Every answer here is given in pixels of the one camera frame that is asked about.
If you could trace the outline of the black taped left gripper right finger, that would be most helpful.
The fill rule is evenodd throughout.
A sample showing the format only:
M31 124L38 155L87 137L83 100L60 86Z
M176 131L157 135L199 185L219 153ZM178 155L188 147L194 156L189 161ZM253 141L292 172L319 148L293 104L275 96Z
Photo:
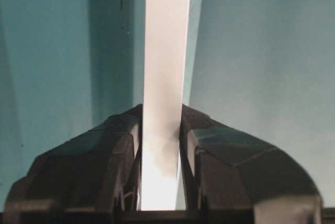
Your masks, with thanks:
M186 208L208 223L321 223L322 198L306 170L280 148L182 107Z

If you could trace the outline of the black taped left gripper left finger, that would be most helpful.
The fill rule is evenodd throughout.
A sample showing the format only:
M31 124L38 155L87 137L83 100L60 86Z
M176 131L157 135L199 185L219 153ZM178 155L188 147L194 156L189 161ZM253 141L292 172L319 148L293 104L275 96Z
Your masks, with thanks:
M142 105L37 156L6 199L4 223L113 223L138 207Z

